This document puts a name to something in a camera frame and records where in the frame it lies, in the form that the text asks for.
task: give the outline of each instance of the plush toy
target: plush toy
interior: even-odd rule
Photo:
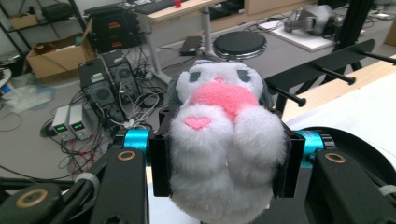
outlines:
[[[243,63],[198,61],[169,86],[172,201],[205,223],[249,223],[269,207],[286,134],[262,77]]]

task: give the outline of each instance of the cardboard box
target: cardboard box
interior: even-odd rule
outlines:
[[[9,22],[14,27],[14,29],[38,25],[37,17],[35,15],[26,14],[13,15],[9,17]]]
[[[37,44],[26,56],[37,78],[74,77],[78,65],[94,59],[95,53],[87,38],[89,28],[84,34],[76,34],[50,43]],[[42,53],[42,48],[49,49]]]
[[[384,43],[396,47],[396,21],[393,21],[393,24],[388,31],[388,35]]]

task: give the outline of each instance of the round black stool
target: round black stool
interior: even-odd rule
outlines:
[[[261,55],[267,40],[263,35],[237,31],[221,35],[213,42],[213,51],[225,60],[245,60]]]

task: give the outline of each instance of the white electronic device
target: white electronic device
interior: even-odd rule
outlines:
[[[69,109],[70,105],[58,107],[51,127],[64,141],[76,138],[69,127]]]
[[[70,107],[69,126],[80,140],[92,135],[92,121],[82,104]]]

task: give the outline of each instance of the black bag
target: black bag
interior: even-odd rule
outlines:
[[[62,21],[73,16],[73,9],[67,3],[57,3],[42,8],[43,16],[48,21]]]

